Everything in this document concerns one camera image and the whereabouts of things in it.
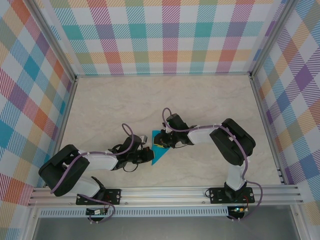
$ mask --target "metal rail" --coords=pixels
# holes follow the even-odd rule
[[[255,77],[257,75],[257,73],[259,72],[261,67],[264,65],[271,49],[273,48],[274,44],[278,40],[278,37],[280,36],[282,30],[284,29],[284,27],[287,23],[287,20],[291,16],[291,13],[296,8],[296,5],[298,4],[299,1],[300,0],[288,0],[286,2],[285,6],[280,14],[278,21],[276,21],[276,23],[273,27],[273,30],[270,33],[270,36],[267,40],[266,45],[262,49],[255,65],[252,69],[251,75],[253,77]]]
[[[210,204],[205,191],[212,186],[190,187],[122,187],[121,207],[196,207],[196,206],[236,206],[236,203]],[[255,195],[255,203],[260,198],[260,189],[250,185]],[[303,199],[296,185],[263,185],[262,205],[300,205]],[[34,208],[78,208],[76,194],[67,193],[56,197],[50,189],[35,188],[29,206]]]
[[[289,184],[289,180],[288,180],[288,177],[285,172],[285,167],[284,167],[284,165],[281,161],[280,155],[277,151],[276,142],[273,139],[271,127],[268,122],[267,114],[264,111],[264,108],[262,105],[262,99],[260,98],[256,82],[251,77],[249,77],[249,78],[250,78],[250,84],[252,87],[255,102],[256,102],[256,105],[257,105],[259,113],[260,113],[261,121],[262,121],[262,124],[264,127],[266,138],[267,138],[269,146],[270,146],[270,150],[271,150],[271,153],[273,156],[274,163],[275,163],[276,167],[280,169],[283,182],[285,184]]]
[[[78,86],[78,82],[75,81],[75,82],[72,83],[69,100],[68,100],[68,103],[66,104],[66,108],[65,108],[64,115],[63,115],[61,127],[59,129],[58,137],[57,137],[56,142],[55,142],[55,146],[54,146],[54,150],[53,150],[53,154],[54,155],[57,152],[59,152],[59,150],[60,150],[60,147],[61,147],[61,144],[62,144],[62,140],[64,138],[65,130],[66,130],[66,127],[67,127],[68,118],[69,118],[69,115],[70,115],[70,112],[71,112],[72,103],[74,102],[74,98],[75,98],[75,95],[76,95],[77,86]]]
[[[233,71],[233,72],[213,72],[213,73],[146,73],[146,74],[118,74],[118,75],[111,75],[111,74],[79,74],[77,75],[78,79],[81,78],[127,78],[127,77],[174,77],[174,76],[241,76],[241,75],[248,75],[246,71]]]
[[[56,39],[54,33],[52,32],[50,26],[48,25],[45,17],[43,16],[41,10],[34,0],[24,0],[26,7],[29,9],[32,17],[38,24],[41,32],[45,36],[47,42],[55,53],[57,59],[61,63],[65,73],[68,75],[73,82],[76,81],[76,73],[72,69],[69,60],[67,59],[64,51],[61,49],[58,40]]]

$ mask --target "black mounting bracket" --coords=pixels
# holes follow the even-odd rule
[[[121,189],[105,189],[102,199],[99,199],[99,200],[107,203],[111,203],[113,205],[119,205],[120,199],[121,199]],[[86,199],[81,195],[76,196],[75,204],[76,205],[104,205],[103,203]]]
[[[251,187],[245,187],[241,195],[235,200],[231,199],[226,195],[226,189],[224,187],[211,187],[209,188],[210,203],[211,204],[249,204],[255,202],[254,192]]]

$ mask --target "plaid wall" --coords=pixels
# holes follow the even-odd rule
[[[298,3],[256,83],[289,182],[320,234],[320,0]]]
[[[71,80],[22,0],[0,1],[0,239],[15,240]]]
[[[257,59],[258,57],[260,56],[260,53],[262,51],[262,49],[265,47],[266,43],[268,42],[268,39],[269,39],[269,36],[270,36],[270,33],[271,31],[274,29],[274,26],[276,24],[276,22],[278,21],[286,3],[287,3],[288,0],[281,0],[281,3],[280,5],[278,6],[278,9],[276,10],[273,18],[272,18],[272,21],[267,29],[267,31],[265,32],[264,36],[263,36],[263,39],[259,45],[259,48],[258,50],[256,51],[255,55],[254,55],[254,58],[253,58],[253,61],[249,67],[249,72],[251,72],[257,62]]]
[[[37,2],[72,64],[67,45],[84,74],[117,75],[247,72],[274,0]]]

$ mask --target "gray floor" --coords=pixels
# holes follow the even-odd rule
[[[41,218],[33,240],[298,240],[289,206],[261,206],[250,218],[114,217]]]
[[[165,107],[189,126],[234,119],[256,141],[246,178],[280,184],[246,75],[80,78],[62,146],[105,151],[126,139],[121,123],[138,136],[147,135],[151,146],[152,130],[162,129]],[[214,144],[200,144],[170,149],[155,165],[141,164],[132,173],[97,170],[88,176],[106,187],[212,186],[224,184],[228,166]]]

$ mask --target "aluminum frame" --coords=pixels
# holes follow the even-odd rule
[[[146,74],[126,74],[126,75],[106,75],[106,74],[97,74],[97,75],[78,75],[77,78],[114,78],[114,77],[167,77],[167,76],[242,76],[248,75],[246,71],[236,71],[236,72],[217,72],[217,73],[146,73]]]
[[[255,101],[256,101],[260,116],[261,116],[261,120],[262,120],[262,124],[263,124],[264,130],[265,130],[265,134],[266,134],[266,137],[267,137],[270,149],[271,149],[274,163],[278,169],[278,172],[281,173],[281,174],[279,174],[279,177],[280,177],[280,179],[282,178],[283,183],[286,186],[291,186],[289,184],[289,180],[288,180],[288,177],[285,172],[285,167],[284,167],[282,161],[280,160],[281,158],[280,158],[280,155],[277,151],[276,143],[272,137],[272,131],[271,131],[270,125],[268,124],[268,118],[267,118],[266,112],[263,109],[262,99],[260,98],[258,88],[257,88],[256,83],[254,81],[254,76],[249,76],[249,80],[250,80],[253,95],[254,95],[254,98],[255,98]],[[293,205],[291,205],[291,212],[292,212],[292,216],[293,216],[293,219],[295,222],[295,226],[296,226],[298,233],[300,235],[300,238],[302,240],[311,240],[312,238],[310,237],[310,233],[308,231],[307,223],[306,223],[307,216],[305,214],[303,206],[293,204]]]
[[[27,209],[28,213],[26,214],[27,219],[26,219],[26,224],[25,227],[22,228],[22,233],[19,236],[19,240],[32,240],[37,223],[40,217],[41,210],[39,208],[28,208]]]
[[[223,188],[223,186],[180,186],[180,187],[121,187],[121,207],[197,207],[197,206],[237,206],[236,203],[210,204],[205,196],[209,188]],[[258,186],[250,185],[253,189],[256,205],[260,198]],[[302,196],[296,185],[263,185],[263,198],[261,205],[300,205]],[[77,195],[67,193],[56,197],[50,194],[48,187],[35,188],[29,201],[32,208],[78,208]]]
[[[296,8],[298,2],[300,0],[287,0],[279,19],[276,21],[269,38],[267,40],[266,45],[263,47],[260,55],[258,56],[255,65],[252,68],[251,75],[254,77],[257,75],[263,64],[265,63],[272,47],[274,46],[275,42],[278,40],[282,30],[284,29],[287,20],[289,19],[291,13]]]
[[[57,136],[56,143],[55,143],[54,150],[53,150],[53,154],[54,155],[57,152],[59,152],[59,150],[60,150],[61,143],[62,143],[62,140],[64,138],[65,130],[66,130],[66,127],[67,127],[67,122],[68,122],[68,118],[69,118],[69,115],[70,115],[72,103],[74,102],[74,99],[75,99],[77,86],[78,86],[78,82],[77,81],[74,81],[72,83],[72,85],[71,85],[70,96],[69,96],[68,103],[67,103],[66,108],[65,108],[65,112],[64,112],[64,115],[63,115],[61,127],[59,129],[58,136]]]
[[[73,82],[76,81],[76,73],[71,67],[69,60],[67,59],[64,51],[61,49],[58,40],[56,39],[54,33],[52,32],[50,26],[48,25],[45,17],[43,16],[41,10],[38,7],[38,4],[35,3],[34,0],[23,0],[26,7],[29,9],[31,15],[33,16],[34,20],[38,24],[41,32],[45,36],[48,44],[52,48],[53,52],[55,53],[57,59],[60,61],[65,73],[68,75]]]

